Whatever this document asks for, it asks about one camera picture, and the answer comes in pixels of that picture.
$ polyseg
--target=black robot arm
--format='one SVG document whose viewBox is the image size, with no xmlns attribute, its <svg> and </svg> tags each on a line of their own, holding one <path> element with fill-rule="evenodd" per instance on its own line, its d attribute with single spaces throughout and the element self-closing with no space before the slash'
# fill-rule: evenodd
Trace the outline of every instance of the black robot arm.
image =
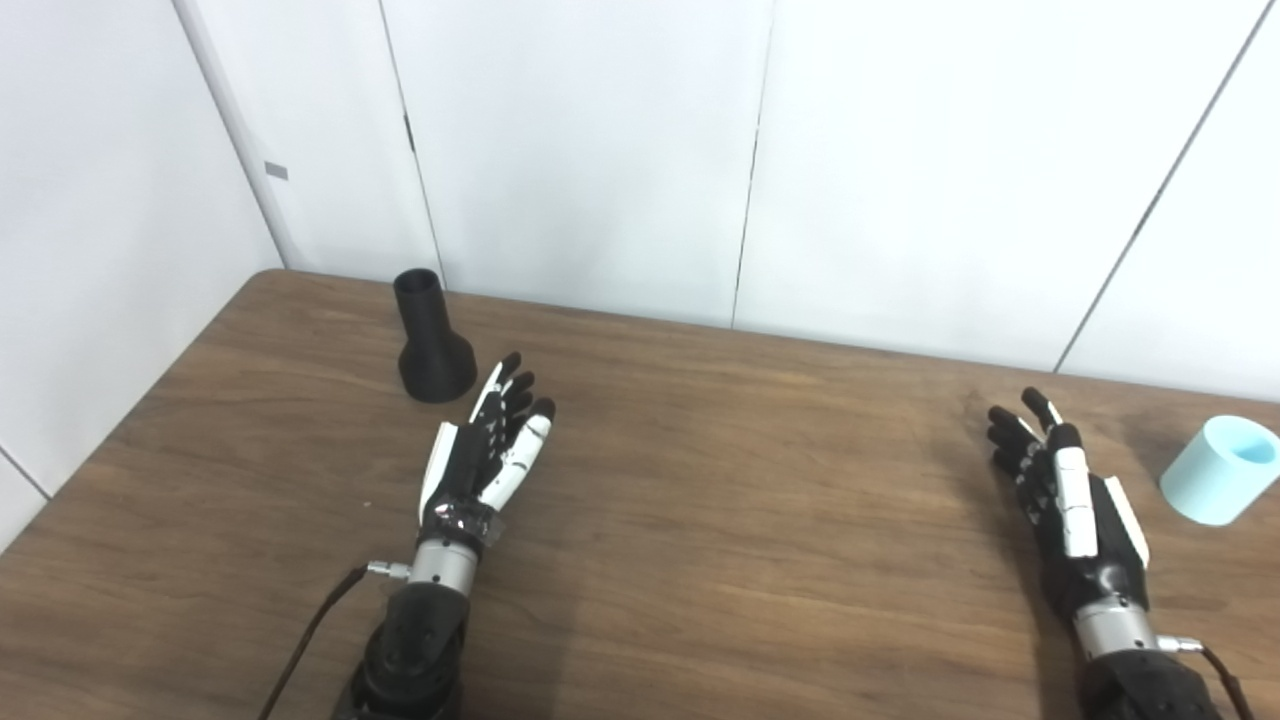
<svg viewBox="0 0 1280 720">
<path fill-rule="evenodd" d="M 1084 665 L 1078 678 L 1088 720 L 1221 720 L 1201 676 L 1171 653 L 1206 652 L 1192 638 L 1157 635 L 1148 621 L 1142 527 L 1116 478 L 1089 471 L 1079 430 L 1036 388 L 1023 392 L 1041 437 L 1004 407 L 988 413 L 995 464 L 1014 483 L 1041 555 L 1041 588 L 1074 633 Z M 1239 684 L 1206 656 L 1243 720 Z"/>
<path fill-rule="evenodd" d="M 465 425 L 442 423 L 419 503 L 412 566 L 374 564 L 406 582 L 365 647 L 335 720 L 456 720 L 471 582 L 502 532 L 498 518 L 550 432 L 556 405 L 534 401 L 534 375 L 507 356 Z"/>
</svg>

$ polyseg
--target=black funnel-shaped object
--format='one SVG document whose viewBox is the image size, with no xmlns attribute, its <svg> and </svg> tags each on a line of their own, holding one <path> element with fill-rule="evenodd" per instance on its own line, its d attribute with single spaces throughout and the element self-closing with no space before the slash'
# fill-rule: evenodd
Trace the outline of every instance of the black funnel-shaped object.
<svg viewBox="0 0 1280 720">
<path fill-rule="evenodd" d="M 440 278 L 419 268 L 401 273 L 394 284 L 408 336 L 399 360 L 404 391 L 422 402 L 462 397 L 476 382 L 476 354 L 449 327 Z"/>
</svg>

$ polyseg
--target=wood grain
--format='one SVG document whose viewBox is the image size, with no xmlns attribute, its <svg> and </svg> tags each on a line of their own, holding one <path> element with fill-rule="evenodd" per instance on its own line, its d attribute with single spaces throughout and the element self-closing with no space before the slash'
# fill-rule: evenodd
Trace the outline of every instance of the wood grain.
<svg viewBox="0 0 1280 720">
<path fill-rule="evenodd" d="M 559 405 L 476 582 L 468 717 L 1076 717 L 983 438 L 1029 383 L 1126 480 L 1157 628 L 1280 715 L 1280 496 L 1211 529 L 1151 480 L 1210 415 L 1280 407 L 449 302 L 483 365 L 521 350 Z M 468 407 L 402 392 L 397 322 L 387 286 L 255 277 L 0 556 L 0 716 L 253 716 L 333 583 L 411 557 L 435 427 Z M 279 717 L 328 716 L 387 589 L 330 614 Z"/>
</svg>

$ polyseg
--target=light blue cup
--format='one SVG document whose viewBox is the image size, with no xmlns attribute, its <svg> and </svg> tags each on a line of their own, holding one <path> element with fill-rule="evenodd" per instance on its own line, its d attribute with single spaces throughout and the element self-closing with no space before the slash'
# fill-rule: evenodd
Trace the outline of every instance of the light blue cup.
<svg viewBox="0 0 1280 720">
<path fill-rule="evenodd" d="M 1210 418 L 1160 478 L 1165 500 L 1204 525 L 1235 520 L 1280 475 L 1280 438 L 1244 418 Z"/>
</svg>

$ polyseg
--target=robotic arm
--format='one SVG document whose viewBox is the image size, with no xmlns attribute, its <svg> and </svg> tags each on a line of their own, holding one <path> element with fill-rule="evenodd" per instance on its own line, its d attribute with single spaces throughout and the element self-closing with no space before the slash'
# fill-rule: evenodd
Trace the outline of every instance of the robotic arm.
<svg viewBox="0 0 1280 720">
<path fill-rule="evenodd" d="M 419 502 L 412 568 L 375 562 L 407 580 L 365 647 L 335 720 L 454 720 L 462 705 L 460 661 L 468 596 L 500 511 L 538 457 L 556 405 L 534 401 L 532 373 L 515 375 L 520 354 L 493 370 L 466 425 L 442 423 Z"/>
<path fill-rule="evenodd" d="M 1083 653 L 1078 694 L 1088 720 L 1221 720 L 1201 676 L 1172 657 L 1202 652 L 1242 720 L 1239 683 L 1198 641 L 1157 635 L 1147 618 L 1149 551 L 1120 480 L 1089 470 L 1080 433 L 1036 388 L 1023 402 L 1044 432 L 996 406 L 987 437 L 1014 482 L 1043 562 L 1041 587 Z"/>
</svg>

